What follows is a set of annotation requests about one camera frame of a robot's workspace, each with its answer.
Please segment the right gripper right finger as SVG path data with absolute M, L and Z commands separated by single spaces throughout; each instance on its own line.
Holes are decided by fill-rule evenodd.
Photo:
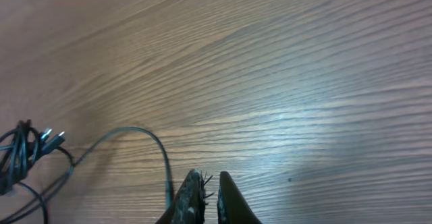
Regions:
M 218 224 L 261 224 L 227 171 L 219 175 Z

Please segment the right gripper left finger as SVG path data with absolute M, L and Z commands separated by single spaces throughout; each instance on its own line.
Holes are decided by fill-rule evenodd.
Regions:
M 182 182 L 173 202 L 156 224 L 203 224 L 206 209 L 205 181 L 200 171 L 192 169 Z

